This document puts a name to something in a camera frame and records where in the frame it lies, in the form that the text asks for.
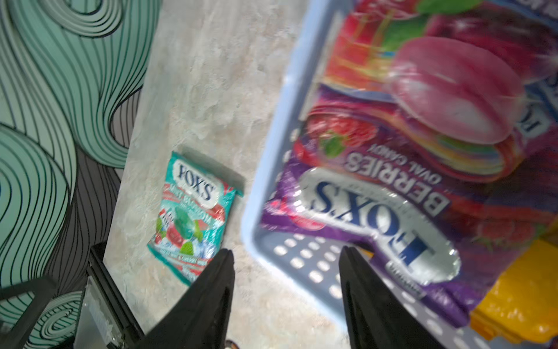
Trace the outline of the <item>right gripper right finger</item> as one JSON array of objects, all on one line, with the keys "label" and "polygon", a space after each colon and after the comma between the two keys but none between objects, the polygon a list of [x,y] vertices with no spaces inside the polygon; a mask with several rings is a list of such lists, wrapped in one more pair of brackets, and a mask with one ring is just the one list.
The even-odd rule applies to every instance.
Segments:
[{"label": "right gripper right finger", "polygon": [[401,305],[356,248],[343,247],[339,272],[352,348],[443,347]]}]

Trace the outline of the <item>green Fox's candy bag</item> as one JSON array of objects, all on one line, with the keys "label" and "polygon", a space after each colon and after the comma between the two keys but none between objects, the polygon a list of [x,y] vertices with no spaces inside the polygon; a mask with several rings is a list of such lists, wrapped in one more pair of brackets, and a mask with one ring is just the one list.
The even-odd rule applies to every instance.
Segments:
[{"label": "green Fox's candy bag", "polygon": [[148,249],[190,286],[221,249],[238,196],[243,193],[183,155],[172,153]]}]

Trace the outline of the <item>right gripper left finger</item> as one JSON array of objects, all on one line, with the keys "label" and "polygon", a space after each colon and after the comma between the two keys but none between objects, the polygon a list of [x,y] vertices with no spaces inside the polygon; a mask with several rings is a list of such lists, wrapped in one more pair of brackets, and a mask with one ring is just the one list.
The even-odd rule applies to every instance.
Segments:
[{"label": "right gripper left finger", "polygon": [[225,348],[235,284],[234,255],[220,250],[176,305],[135,348]]}]

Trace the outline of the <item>yellow candy bag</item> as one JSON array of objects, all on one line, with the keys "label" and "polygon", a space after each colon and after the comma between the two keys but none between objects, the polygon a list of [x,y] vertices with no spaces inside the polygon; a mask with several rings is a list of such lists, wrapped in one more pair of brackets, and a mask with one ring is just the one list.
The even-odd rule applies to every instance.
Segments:
[{"label": "yellow candy bag", "polygon": [[557,337],[557,247],[537,240],[471,313],[486,340],[544,344]]}]

